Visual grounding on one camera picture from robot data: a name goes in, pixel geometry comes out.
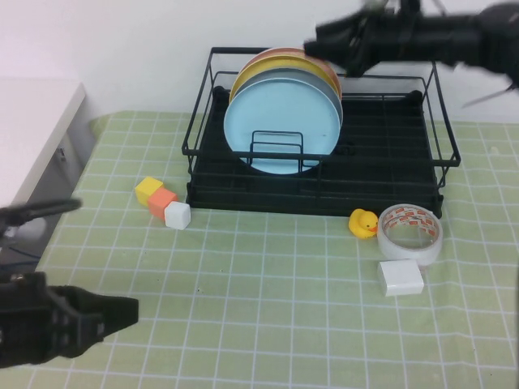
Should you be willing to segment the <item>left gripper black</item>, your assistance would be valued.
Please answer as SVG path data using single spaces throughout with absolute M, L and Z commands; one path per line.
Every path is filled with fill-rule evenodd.
M 43 272 L 3 277 L 1 367 L 79 357 L 138 320 L 139 302 L 131 297 L 49 286 Z

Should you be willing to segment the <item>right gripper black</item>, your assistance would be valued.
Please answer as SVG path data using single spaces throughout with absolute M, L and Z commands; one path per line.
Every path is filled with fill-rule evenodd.
M 381 62 L 412 62 L 417 14 L 358 11 L 318 24 L 315 40 L 303 44 L 305 54 L 360 77 Z

